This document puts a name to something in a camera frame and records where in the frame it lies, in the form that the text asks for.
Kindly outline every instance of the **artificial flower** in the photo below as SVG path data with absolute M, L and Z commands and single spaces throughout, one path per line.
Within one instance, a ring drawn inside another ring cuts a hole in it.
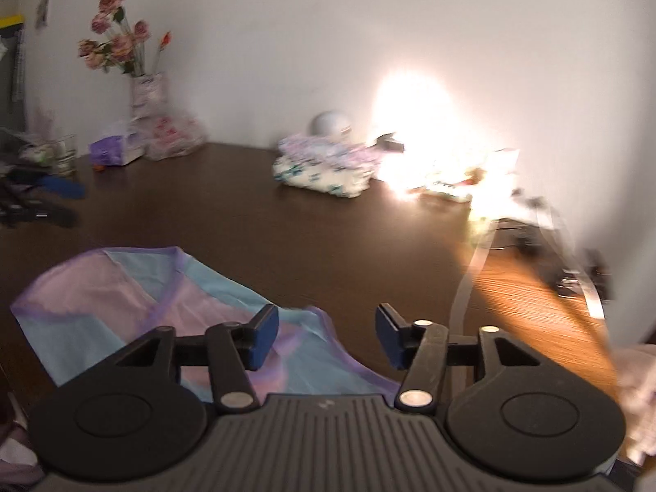
M 118 10 L 119 7 L 121 7 L 121 4 L 124 1 L 125 0 L 100 0 L 98 9 L 101 13 L 113 14 Z
M 91 20 L 91 31 L 99 35 L 106 32 L 107 29 L 109 29 L 109 26 L 109 17 L 106 14 L 98 13 L 93 17 L 93 20 Z
M 139 44 L 140 42 L 145 42 L 150 38 L 150 29 L 148 28 L 148 22 L 145 20 L 139 20 L 134 24 L 134 41 Z
M 84 39 L 77 44 L 77 54 L 79 57 L 87 57 L 87 55 L 93 52 L 97 47 L 98 43 L 96 41 Z
M 132 58 L 132 38 L 130 35 L 117 35 L 112 39 L 112 57 L 120 63 Z
M 105 62 L 105 56 L 103 54 L 92 53 L 87 55 L 87 58 L 84 62 L 88 68 L 95 70 L 103 66 L 103 63 Z
M 171 43 L 171 32 L 167 32 L 166 35 L 162 37 L 162 40 L 159 41 L 159 48 L 163 50 Z

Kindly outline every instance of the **cloth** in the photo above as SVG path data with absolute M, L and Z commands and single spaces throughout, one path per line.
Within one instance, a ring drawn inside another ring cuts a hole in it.
M 619 403 L 626 415 L 626 454 L 638 465 L 656 455 L 656 345 L 613 352 Z
M 375 171 L 383 154 L 372 147 L 337 142 L 330 137 L 291 135 L 278 143 L 281 155 L 297 162 L 314 161 L 343 169 Z
M 32 485 L 42 479 L 43 470 L 27 438 L 25 415 L 12 394 L 7 394 L 7 400 L 11 402 L 13 411 L 10 415 L 10 429 L 0 445 L 0 491 L 13 490 L 14 487 L 23 490 L 22 486 Z
M 297 160 L 286 155 L 276 159 L 273 164 L 276 181 L 345 198 L 359 196 L 369 188 L 374 172 L 369 166 L 348 169 L 317 160 Z
M 57 385 L 66 383 L 158 325 L 202 335 L 211 325 L 248 321 L 269 302 L 179 248 L 90 251 L 42 274 L 12 312 Z M 263 400 L 290 394 L 383 394 L 398 384 L 347 354 L 324 312 L 280 309 L 280 330 L 264 366 L 248 372 Z M 207 368 L 182 381 L 211 401 Z

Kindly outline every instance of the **plastic bag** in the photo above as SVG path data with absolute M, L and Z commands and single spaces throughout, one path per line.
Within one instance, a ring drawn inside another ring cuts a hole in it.
M 207 131 L 191 114 L 168 114 L 140 122 L 146 157 L 162 160 L 187 155 L 207 141 Z
M 133 77 L 131 86 L 133 122 L 166 113 L 169 87 L 164 74 Z

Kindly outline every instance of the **tissue box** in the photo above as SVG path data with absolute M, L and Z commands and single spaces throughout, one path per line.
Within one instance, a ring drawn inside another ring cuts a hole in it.
M 117 124 L 100 140 L 89 145 L 91 164 L 98 166 L 124 166 L 144 153 L 144 141 L 136 130 Z

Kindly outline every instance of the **bright light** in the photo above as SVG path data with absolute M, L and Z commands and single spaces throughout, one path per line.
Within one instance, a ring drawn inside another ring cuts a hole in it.
M 492 152 L 483 169 L 486 171 L 483 182 L 474 188 L 471 220 L 480 218 L 503 218 L 516 216 L 513 212 L 511 195 L 516 187 L 515 165 L 519 150 L 500 149 Z
M 378 179 L 395 191 L 421 187 L 429 174 L 457 183 L 465 170 L 477 166 L 485 153 L 471 146 L 447 91 L 433 77 L 404 71 L 389 75 L 376 95 L 371 139 L 395 133 L 404 154 L 390 154 Z

